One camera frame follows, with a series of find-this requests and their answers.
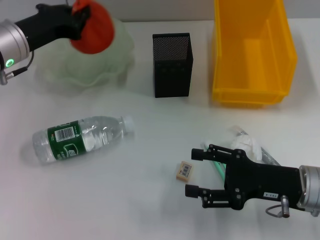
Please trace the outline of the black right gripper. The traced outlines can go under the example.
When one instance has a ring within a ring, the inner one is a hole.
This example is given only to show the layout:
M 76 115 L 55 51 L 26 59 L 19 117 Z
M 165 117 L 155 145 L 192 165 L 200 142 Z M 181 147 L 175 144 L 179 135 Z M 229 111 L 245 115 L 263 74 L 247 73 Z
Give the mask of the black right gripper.
M 250 199 L 280 202 L 281 197 L 286 196 L 289 207 L 299 209 L 300 171 L 297 168 L 256 163 L 247 158 L 243 150 L 213 144 L 207 150 L 193 148 L 191 159 L 226 164 L 225 190 L 185 185 L 185 196 L 201 198 L 203 208 L 241 210 Z

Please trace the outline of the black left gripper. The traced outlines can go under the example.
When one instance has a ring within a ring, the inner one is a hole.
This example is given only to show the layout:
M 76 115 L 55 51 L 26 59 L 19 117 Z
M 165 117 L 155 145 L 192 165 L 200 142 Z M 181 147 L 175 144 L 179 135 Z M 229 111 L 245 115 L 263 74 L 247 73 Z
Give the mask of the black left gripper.
M 85 20 L 91 16 L 89 5 L 74 9 L 66 4 L 37 4 L 38 13 L 17 21 L 32 52 L 57 39 L 80 40 Z

